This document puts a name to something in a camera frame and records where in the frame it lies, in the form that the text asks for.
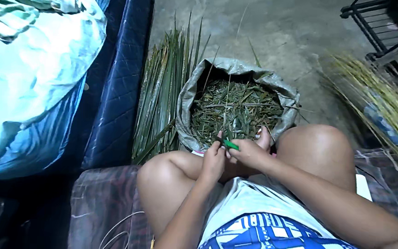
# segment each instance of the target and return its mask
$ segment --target green pliers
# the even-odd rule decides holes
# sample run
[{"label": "green pliers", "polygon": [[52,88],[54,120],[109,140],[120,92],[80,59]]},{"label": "green pliers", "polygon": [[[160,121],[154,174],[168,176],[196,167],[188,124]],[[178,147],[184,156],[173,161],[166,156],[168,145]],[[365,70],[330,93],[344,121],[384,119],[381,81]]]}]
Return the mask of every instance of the green pliers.
[{"label": "green pliers", "polygon": [[223,145],[225,146],[225,148],[227,148],[227,149],[231,148],[231,149],[239,150],[239,146],[233,144],[232,142],[230,142],[230,141],[228,141],[228,140],[226,140],[226,139],[223,139],[223,138],[218,137],[218,136],[216,136],[216,135],[213,136],[213,138],[214,138],[216,141],[221,142],[221,144],[223,144]]}]

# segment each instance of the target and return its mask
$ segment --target foot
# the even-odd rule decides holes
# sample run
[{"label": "foot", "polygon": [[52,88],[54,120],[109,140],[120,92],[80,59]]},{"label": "foot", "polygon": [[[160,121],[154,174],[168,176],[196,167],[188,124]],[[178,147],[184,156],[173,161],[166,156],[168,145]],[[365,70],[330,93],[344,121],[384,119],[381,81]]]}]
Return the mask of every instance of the foot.
[{"label": "foot", "polygon": [[271,144],[270,144],[271,135],[265,126],[262,126],[262,128],[259,131],[260,131],[260,138],[256,141],[256,144],[261,146],[262,149],[269,152],[270,147],[271,147]]}]

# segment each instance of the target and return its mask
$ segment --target broom bristles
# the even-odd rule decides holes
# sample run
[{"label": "broom bristles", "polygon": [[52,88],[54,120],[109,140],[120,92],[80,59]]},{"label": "broom bristles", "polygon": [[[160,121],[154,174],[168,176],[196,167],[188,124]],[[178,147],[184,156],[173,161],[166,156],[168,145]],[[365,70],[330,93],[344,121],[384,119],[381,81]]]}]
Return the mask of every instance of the broom bristles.
[{"label": "broom bristles", "polygon": [[343,80],[336,82],[328,77],[331,87],[353,108],[379,142],[389,146],[398,155],[398,146],[363,113],[364,105],[372,105],[398,133],[397,81],[351,56],[334,55],[333,59],[334,69]]}]

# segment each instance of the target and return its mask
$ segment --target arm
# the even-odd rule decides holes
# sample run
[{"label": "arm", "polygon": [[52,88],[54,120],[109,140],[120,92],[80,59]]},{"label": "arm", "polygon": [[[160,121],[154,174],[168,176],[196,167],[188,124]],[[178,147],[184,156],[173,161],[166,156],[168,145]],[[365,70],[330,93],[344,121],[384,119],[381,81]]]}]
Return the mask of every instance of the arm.
[{"label": "arm", "polygon": [[277,180],[342,239],[364,248],[398,249],[398,219],[359,195],[287,165],[247,140],[232,156]]},{"label": "arm", "polygon": [[225,150],[215,142],[205,152],[202,172],[179,210],[156,241],[155,249],[196,248],[205,218],[208,195],[224,171]]}]

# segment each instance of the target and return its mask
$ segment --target blue mattress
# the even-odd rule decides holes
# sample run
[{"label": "blue mattress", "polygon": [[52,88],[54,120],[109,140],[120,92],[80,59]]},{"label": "blue mattress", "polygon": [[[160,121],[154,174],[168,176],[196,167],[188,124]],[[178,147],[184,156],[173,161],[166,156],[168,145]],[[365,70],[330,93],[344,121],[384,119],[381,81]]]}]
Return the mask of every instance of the blue mattress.
[{"label": "blue mattress", "polygon": [[64,170],[113,167],[130,162],[139,79],[148,47],[154,0],[111,1],[104,46],[87,73]]},{"label": "blue mattress", "polygon": [[56,106],[18,132],[0,157],[0,179],[130,161],[154,0],[97,2],[108,20],[98,57]]}]

